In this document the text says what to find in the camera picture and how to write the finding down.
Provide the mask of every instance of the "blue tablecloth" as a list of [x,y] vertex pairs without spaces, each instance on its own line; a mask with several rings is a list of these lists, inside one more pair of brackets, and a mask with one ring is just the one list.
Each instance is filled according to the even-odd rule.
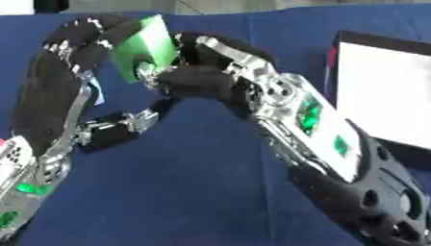
[[[245,39],[273,54],[279,70],[303,74],[322,89],[324,54],[339,29],[431,41],[430,13],[431,5],[349,6],[165,20],[174,31]],[[0,17],[0,136],[8,135],[10,108],[32,54],[74,17]],[[99,79],[107,103],[92,115],[138,111],[157,98],[142,85],[122,82],[109,62]],[[431,190],[431,174],[413,171]],[[135,142],[90,156],[75,153],[70,176],[19,245],[358,245],[286,177],[253,126],[217,102],[189,100]]]

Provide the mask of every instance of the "robotic finger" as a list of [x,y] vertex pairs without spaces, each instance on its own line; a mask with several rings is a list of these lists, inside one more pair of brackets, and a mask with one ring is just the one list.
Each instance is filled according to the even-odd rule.
[[133,139],[175,105],[163,99],[139,113],[81,122],[97,98],[94,69],[140,29],[134,18],[99,14],[63,24],[42,43],[13,108],[12,137],[0,146],[0,243],[14,239],[64,180],[75,145],[93,152]]
[[[431,245],[429,197],[405,167],[339,116],[304,77],[278,73],[266,56],[232,43],[205,35],[188,39],[189,65],[211,65],[229,75],[220,80],[224,85],[218,85],[214,99],[231,89],[231,100],[240,101],[246,118],[286,163],[292,183],[367,246]],[[213,86],[195,77],[189,77],[193,86]],[[166,82],[164,73],[158,80],[171,90],[180,85],[180,92],[190,87],[172,78]],[[206,91],[200,88],[194,96],[208,96]]]

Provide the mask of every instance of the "cable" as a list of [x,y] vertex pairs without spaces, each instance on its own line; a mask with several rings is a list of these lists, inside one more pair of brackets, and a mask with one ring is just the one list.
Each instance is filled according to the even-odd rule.
[[184,2],[183,0],[176,0],[177,2],[179,2],[180,4],[183,4],[184,6],[186,6],[187,8],[191,9],[194,12],[199,13],[200,15],[205,15],[205,13],[201,12],[200,10],[194,8],[193,6],[191,6],[190,4]]

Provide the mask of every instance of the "green cube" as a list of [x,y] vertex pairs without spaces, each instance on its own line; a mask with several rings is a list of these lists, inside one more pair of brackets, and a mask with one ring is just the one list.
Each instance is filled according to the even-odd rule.
[[142,30],[129,37],[111,52],[111,58],[128,83],[137,82],[133,58],[143,54],[152,60],[156,69],[170,66],[176,56],[176,48],[170,38],[161,15],[141,21]]

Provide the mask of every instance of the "green light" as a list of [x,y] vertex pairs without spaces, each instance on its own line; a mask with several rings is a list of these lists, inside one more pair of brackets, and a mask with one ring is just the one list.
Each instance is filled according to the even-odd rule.
[[18,216],[17,211],[7,211],[0,216],[0,228],[7,228]]
[[342,155],[342,157],[345,157],[345,154],[347,154],[347,143],[345,143],[344,139],[342,139],[339,135],[337,135],[337,138],[335,138],[334,148],[340,155]]
[[304,120],[302,121],[302,127],[305,129],[313,128],[317,123],[316,117],[304,117]]
[[51,187],[49,185],[41,185],[41,186],[36,187],[34,193],[36,195],[45,195],[46,193],[49,192],[50,189],[51,189]]
[[49,192],[50,188],[51,187],[49,185],[36,186],[36,185],[32,185],[32,184],[27,184],[27,183],[21,183],[16,187],[16,190],[23,192],[23,193],[32,193],[35,195],[45,195],[46,193]]
[[21,183],[16,187],[16,190],[24,193],[33,193],[35,192],[35,186],[32,184]]
[[320,113],[321,105],[313,96],[308,96],[308,98],[302,102],[297,116],[297,125],[304,134],[311,135],[313,133],[313,129],[318,123]]
[[310,114],[316,116],[318,114],[318,107],[310,109]]

